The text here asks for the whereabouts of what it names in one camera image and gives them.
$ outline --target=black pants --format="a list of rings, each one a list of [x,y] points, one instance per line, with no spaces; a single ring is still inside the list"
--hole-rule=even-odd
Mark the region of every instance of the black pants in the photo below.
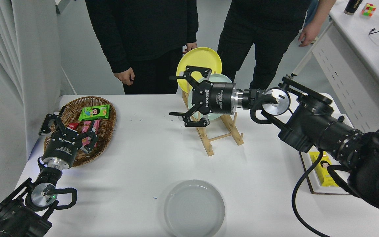
[[[220,35],[217,53],[223,65],[222,74],[234,81],[236,72],[241,68],[254,44],[255,68],[250,89],[265,90],[276,75],[283,54],[297,36],[299,29],[268,30],[257,25],[229,10]]]
[[[176,75],[181,58],[182,48],[177,48],[153,60],[129,61],[135,78],[130,86],[123,84],[125,94],[175,94],[178,82],[169,77]]]

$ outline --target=hand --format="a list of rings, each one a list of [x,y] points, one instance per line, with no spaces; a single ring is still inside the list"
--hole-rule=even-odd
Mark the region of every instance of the hand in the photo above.
[[[301,32],[298,42],[301,42],[300,47],[310,45],[310,43],[317,37],[320,32],[321,25],[314,23],[313,21],[308,24]]]
[[[136,77],[131,67],[124,72],[114,73],[113,75],[127,86],[132,85],[134,83],[134,78]]]
[[[182,52],[183,54],[188,53],[192,49],[197,48],[197,42],[188,42],[187,43],[187,48]]]

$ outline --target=red snack package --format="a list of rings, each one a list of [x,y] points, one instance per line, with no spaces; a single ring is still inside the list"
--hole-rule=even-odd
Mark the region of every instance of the red snack package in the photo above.
[[[74,131],[77,129],[77,126],[78,126],[78,123],[69,123],[68,124],[68,128],[71,128]]]

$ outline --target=wicker basket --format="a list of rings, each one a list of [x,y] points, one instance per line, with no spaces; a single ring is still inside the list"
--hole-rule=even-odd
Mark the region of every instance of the wicker basket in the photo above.
[[[97,147],[94,147],[93,150],[87,154],[84,153],[84,151],[82,151],[81,149],[78,150],[74,164],[72,165],[73,167],[91,162],[92,160],[96,159],[100,154],[102,154],[102,152],[106,149],[112,138],[112,133],[116,121],[116,111],[115,107],[111,104],[111,102],[95,96],[82,97],[73,100],[65,105],[66,108],[61,116],[62,123],[65,126],[68,126],[69,123],[78,123],[77,131],[81,133],[81,130],[83,129],[84,125],[84,121],[78,121],[78,118],[81,114],[81,109],[84,107],[107,104],[110,105],[109,118],[100,120],[99,130],[97,132],[97,136],[99,137],[97,141]],[[50,137],[47,137],[45,139],[43,147],[44,150],[46,150],[46,147],[48,147],[50,141]]]

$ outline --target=yellow plate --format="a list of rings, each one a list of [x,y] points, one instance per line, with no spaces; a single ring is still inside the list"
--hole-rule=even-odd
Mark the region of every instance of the yellow plate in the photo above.
[[[207,67],[212,70],[212,73],[221,73],[221,60],[219,55],[207,47],[194,48],[186,53],[179,61],[176,75],[179,76],[180,72],[184,72],[186,66]],[[193,72],[191,76],[197,81],[203,78],[199,72]],[[192,86],[189,86],[188,90],[187,80],[185,79],[178,79],[178,85],[186,93],[192,89]]]

